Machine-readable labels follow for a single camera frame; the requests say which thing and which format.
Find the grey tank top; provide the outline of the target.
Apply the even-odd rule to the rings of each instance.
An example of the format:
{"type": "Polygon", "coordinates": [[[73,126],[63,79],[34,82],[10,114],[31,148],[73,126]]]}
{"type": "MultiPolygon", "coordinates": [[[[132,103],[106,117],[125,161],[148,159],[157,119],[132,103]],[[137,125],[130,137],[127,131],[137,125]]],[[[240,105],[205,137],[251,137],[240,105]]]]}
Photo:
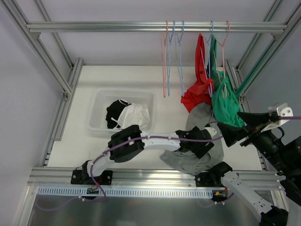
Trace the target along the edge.
{"type": "MultiPolygon", "coordinates": [[[[195,126],[203,129],[207,123],[215,120],[212,107],[203,102],[191,110],[185,129],[191,130],[195,126]]],[[[183,153],[178,150],[173,152],[166,150],[160,156],[160,159],[172,169],[191,175],[197,175],[215,166],[222,162],[223,158],[224,152],[220,139],[214,142],[214,146],[202,158],[198,158],[192,151],[183,153]]]]}

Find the white tank top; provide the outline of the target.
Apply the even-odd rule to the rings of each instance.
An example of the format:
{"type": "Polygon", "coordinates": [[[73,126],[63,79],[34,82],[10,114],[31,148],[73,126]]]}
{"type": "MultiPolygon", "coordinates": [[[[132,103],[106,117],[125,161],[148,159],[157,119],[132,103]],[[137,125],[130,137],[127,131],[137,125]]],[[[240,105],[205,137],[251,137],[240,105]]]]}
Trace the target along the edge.
{"type": "Polygon", "coordinates": [[[117,123],[114,129],[125,129],[132,125],[144,129],[150,123],[149,109],[147,105],[131,103],[121,111],[117,119],[110,117],[110,120],[117,123]]]}

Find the light blue hanger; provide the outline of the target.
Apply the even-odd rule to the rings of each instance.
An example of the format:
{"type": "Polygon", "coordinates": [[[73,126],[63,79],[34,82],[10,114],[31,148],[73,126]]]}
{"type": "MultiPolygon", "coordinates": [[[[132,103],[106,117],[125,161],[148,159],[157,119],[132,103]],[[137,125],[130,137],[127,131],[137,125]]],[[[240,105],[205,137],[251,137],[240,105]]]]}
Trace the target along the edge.
{"type": "MultiPolygon", "coordinates": [[[[207,68],[206,68],[206,77],[207,77],[207,81],[211,78],[211,58],[210,58],[210,45],[211,45],[211,38],[213,35],[213,31],[214,31],[214,22],[211,20],[211,33],[209,35],[208,38],[204,38],[205,39],[205,43],[206,43],[206,47],[207,47],[207,53],[208,53],[208,63],[207,63],[207,68]]],[[[208,85],[208,92],[209,92],[209,96],[212,97],[213,95],[213,87],[212,87],[212,83],[209,83],[208,85]]]]}
{"type": "Polygon", "coordinates": [[[184,79],[183,79],[183,70],[182,70],[182,51],[181,51],[181,44],[182,44],[182,37],[184,35],[184,29],[185,29],[185,22],[182,21],[182,28],[181,28],[181,35],[179,36],[177,33],[176,36],[176,43],[175,43],[175,49],[176,49],[176,60],[177,60],[177,70],[179,74],[179,80],[180,80],[180,86],[181,86],[181,96],[184,97],[184,79]]]}
{"type": "Polygon", "coordinates": [[[171,44],[175,32],[175,21],[173,21],[171,34],[167,35],[168,46],[167,46],[167,94],[170,96],[170,66],[171,66],[171,44]]]}

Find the pink hanger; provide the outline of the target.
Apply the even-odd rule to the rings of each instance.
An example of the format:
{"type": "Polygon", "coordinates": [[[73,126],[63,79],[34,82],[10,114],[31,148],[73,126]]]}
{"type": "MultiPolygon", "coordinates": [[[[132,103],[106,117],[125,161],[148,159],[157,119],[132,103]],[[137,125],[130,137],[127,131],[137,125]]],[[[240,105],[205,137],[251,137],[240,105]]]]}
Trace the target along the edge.
{"type": "Polygon", "coordinates": [[[227,41],[227,38],[228,38],[229,33],[230,33],[230,28],[231,28],[230,21],[227,20],[226,23],[227,23],[227,26],[228,26],[228,30],[227,30],[227,34],[226,34],[226,36],[225,36],[223,42],[220,43],[220,42],[217,40],[217,38],[215,38],[216,43],[222,48],[223,79],[221,78],[219,72],[218,72],[218,79],[219,79],[219,82],[220,82],[220,87],[221,87],[221,89],[222,89],[222,96],[223,96],[223,99],[227,99],[227,97],[228,97],[227,85],[226,85],[225,83],[222,83],[222,81],[224,81],[224,79],[226,78],[224,48],[225,48],[225,43],[226,43],[226,41],[227,41]]]}
{"type": "Polygon", "coordinates": [[[161,58],[162,58],[162,80],[163,80],[163,98],[166,97],[166,51],[167,51],[167,35],[169,30],[169,22],[166,21],[166,31],[165,34],[161,34],[161,58]]]}

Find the black tank top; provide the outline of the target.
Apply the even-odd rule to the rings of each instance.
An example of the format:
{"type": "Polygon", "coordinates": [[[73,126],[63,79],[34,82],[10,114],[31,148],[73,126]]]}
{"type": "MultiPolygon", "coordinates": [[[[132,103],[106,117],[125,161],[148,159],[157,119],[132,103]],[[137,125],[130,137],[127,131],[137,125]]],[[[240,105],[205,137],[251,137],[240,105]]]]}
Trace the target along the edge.
{"type": "Polygon", "coordinates": [[[106,108],[107,114],[105,119],[107,122],[107,128],[109,129],[121,128],[118,119],[121,113],[123,112],[123,110],[129,105],[131,105],[130,102],[127,102],[123,99],[118,99],[106,108]]]}

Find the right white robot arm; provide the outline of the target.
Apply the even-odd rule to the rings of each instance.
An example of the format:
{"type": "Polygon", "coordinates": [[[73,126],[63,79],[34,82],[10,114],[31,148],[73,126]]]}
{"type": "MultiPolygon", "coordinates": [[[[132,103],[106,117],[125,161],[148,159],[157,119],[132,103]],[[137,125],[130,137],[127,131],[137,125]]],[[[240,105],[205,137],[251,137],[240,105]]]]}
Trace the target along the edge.
{"type": "Polygon", "coordinates": [[[230,147],[240,141],[246,147],[253,145],[273,166],[276,174],[252,173],[246,177],[230,165],[221,162],[212,167],[205,178],[214,186],[229,189],[257,218],[261,226],[299,226],[301,224],[301,138],[283,144],[273,129],[285,132],[282,126],[299,120],[290,107],[280,107],[267,113],[238,112],[244,121],[243,127],[234,127],[222,122],[217,126],[225,144],[230,147]],[[281,208],[262,197],[259,190],[283,191],[288,199],[281,208]]]}

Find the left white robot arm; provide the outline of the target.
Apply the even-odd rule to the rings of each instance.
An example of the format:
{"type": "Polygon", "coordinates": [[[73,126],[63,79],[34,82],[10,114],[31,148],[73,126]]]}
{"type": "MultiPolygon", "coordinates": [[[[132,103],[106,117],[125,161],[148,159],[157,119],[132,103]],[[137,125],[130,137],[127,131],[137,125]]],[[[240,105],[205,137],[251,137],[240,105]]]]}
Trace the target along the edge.
{"type": "Polygon", "coordinates": [[[166,135],[145,132],[138,125],[132,125],[113,134],[106,149],[97,158],[83,163],[80,184],[100,185],[105,180],[102,173],[113,163],[130,161],[144,150],[192,152],[200,159],[214,147],[214,141],[219,139],[221,136],[217,136],[216,129],[208,124],[202,130],[194,127],[166,135]]]}

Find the green tank top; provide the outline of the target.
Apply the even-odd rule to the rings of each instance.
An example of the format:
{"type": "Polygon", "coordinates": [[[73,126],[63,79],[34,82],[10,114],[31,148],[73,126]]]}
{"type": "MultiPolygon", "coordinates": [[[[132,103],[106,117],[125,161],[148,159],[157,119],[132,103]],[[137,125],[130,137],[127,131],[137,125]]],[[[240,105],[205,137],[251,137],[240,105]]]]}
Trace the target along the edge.
{"type": "Polygon", "coordinates": [[[212,94],[212,106],[215,118],[225,124],[242,127],[243,120],[237,115],[240,106],[230,84],[227,72],[217,68],[217,40],[213,35],[210,42],[210,77],[213,80],[214,88],[212,94]]]}

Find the red tank top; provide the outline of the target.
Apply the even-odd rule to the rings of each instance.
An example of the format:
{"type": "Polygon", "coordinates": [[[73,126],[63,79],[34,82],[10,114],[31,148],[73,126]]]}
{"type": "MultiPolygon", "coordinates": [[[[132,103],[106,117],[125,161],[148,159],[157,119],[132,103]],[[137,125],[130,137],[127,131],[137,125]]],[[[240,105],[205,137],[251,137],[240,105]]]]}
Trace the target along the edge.
{"type": "Polygon", "coordinates": [[[181,103],[189,113],[200,103],[212,105],[211,95],[214,90],[214,81],[206,71],[205,41],[201,33],[198,35],[195,50],[195,76],[195,83],[181,97],[181,103]]]}

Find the white plastic basket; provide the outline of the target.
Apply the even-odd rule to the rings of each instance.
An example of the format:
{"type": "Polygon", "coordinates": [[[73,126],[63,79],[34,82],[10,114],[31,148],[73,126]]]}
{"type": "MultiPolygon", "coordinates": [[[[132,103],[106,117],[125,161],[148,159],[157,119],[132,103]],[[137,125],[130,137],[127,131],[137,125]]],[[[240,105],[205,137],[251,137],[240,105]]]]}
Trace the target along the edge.
{"type": "Polygon", "coordinates": [[[100,88],[95,92],[87,118],[87,128],[95,132],[117,132],[116,129],[107,127],[105,117],[107,114],[106,108],[119,99],[132,104],[147,106],[150,122],[144,130],[151,131],[154,128],[157,107],[155,93],[147,90],[117,88],[100,88]]]}

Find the aluminium frame right post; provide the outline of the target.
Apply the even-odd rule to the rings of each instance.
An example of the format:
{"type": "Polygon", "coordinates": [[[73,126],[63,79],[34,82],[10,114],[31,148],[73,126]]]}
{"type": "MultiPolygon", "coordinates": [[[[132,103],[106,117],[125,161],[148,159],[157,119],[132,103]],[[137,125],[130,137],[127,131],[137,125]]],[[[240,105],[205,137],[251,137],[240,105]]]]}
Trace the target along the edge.
{"type": "Polygon", "coordinates": [[[301,2],[273,0],[261,21],[283,24],[284,28],[279,32],[255,33],[238,59],[231,56],[226,58],[226,70],[236,97],[246,95],[251,84],[301,25],[301,2]]]}

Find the aluminium frame post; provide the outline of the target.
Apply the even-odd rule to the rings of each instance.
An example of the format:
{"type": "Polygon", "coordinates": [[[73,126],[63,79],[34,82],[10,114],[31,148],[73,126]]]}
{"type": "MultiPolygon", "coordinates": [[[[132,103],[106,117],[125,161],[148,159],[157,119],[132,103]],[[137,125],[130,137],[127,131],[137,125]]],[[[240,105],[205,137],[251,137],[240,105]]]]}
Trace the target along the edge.
{"type": "Polygon", "coordinates": [[[255,33],[238,59],[231,56],[226,58],[226,70],[236,97],[246,95],[251,84],[301,25],[301,2],[273,0],[261,21],[283,24],[284,28],[279,32],[255,33]]]}
{"type": "Polygon", "coordinates": [[[63,101],[71,102],[76,92],[79,76],[84,65],[83,58],[80,57],[77,59],[75,64],[71,64],[71,77],[72,81],[75,83],[72,84],[71,82],[68,82],[63,74],[58,70],[53,58],[44,46],[43,42],[40,40],[40,33],[30,33],[30,30],[27,27],[29,22],[18,3],[14,0],[2,0],[0,5],[10,16],[20,33],[24,36],[25,40],[32,47],[33,51],[40,57],[44,65],[48,68],[59,86],[62,88],[63,101]]]}

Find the aluminium frame left post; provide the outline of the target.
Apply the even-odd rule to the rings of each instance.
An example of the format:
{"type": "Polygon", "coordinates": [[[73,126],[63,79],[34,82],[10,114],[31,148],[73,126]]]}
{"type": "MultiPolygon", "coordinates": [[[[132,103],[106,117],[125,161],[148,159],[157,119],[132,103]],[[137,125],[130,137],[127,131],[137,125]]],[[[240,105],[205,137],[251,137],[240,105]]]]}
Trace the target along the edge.
{"type": "Polygon", "coordinates": [[[62,88],[63,101],[71,102],[76,92],[79,76],[84,65],[83,58],[80,57],[77,59],[75,64],[71,64],[71,77],[72,81],[75,83],[72,84],[71,82],[68,82],[63,74],[58,70],[53,58],[44,46],[43,42],[40,40],[40,33],[30,33],[30,30],[27,27],[29,22],[18,3],[14,0],[2,0],[0,5],[10,16],[20,33],[24,36],[25,40],[32,47],[33,51],[40,57],[44,65],[48,68],[59,86],[62,88]]]}

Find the aluminium front rail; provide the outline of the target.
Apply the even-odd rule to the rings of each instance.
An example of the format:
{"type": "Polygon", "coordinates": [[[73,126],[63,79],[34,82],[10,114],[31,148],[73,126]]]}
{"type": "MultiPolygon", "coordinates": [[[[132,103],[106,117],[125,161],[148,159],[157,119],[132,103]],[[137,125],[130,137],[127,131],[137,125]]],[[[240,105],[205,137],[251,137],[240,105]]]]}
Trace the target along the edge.
{"type": "MultiPolygon", "coordinates": [[[[73,168],[33,168],[29,186],[70,186],[73,168]]],[[[195,188],[195,177],[176,170],[113,169],[112,185],[136,188],[195,188]]],[[[241,180],[254,190],[283,190],[283,179],[275,172],[237,171],[241,180]]]]}

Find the aluminium hanging rail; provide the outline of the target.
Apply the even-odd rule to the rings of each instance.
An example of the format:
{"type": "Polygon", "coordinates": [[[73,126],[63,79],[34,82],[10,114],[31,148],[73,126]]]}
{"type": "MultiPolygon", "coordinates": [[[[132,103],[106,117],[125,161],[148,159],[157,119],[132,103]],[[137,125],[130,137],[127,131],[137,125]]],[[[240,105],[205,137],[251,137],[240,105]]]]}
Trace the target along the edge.
{"type": "Polygon", "coordinates": [[[30,32],[243,32],[283,33],[284,23],[233,23],[233,22],[29,22],[30,32]]]}

